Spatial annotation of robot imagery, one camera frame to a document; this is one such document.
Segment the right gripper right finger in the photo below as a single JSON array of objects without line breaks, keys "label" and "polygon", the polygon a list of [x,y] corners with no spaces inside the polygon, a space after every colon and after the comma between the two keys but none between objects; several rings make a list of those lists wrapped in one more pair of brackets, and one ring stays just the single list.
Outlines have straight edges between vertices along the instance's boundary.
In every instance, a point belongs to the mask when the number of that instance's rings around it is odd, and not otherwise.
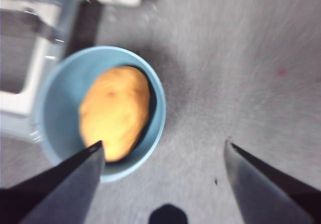
[{"label": "right gripper right finger", "polygon": [[320,190],[273,168],[229,139],[224,161],[245,223],[320,223]]}]

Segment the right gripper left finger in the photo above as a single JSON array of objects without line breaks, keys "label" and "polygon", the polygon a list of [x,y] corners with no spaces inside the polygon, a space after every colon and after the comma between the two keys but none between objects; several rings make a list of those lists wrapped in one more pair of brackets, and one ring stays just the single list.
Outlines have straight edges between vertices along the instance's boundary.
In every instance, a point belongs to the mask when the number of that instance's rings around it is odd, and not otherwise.
[{"label": "right gripper left finger", "polygon": [[101,141],[1,189],[1,223],[84,223],[105,165]]}]

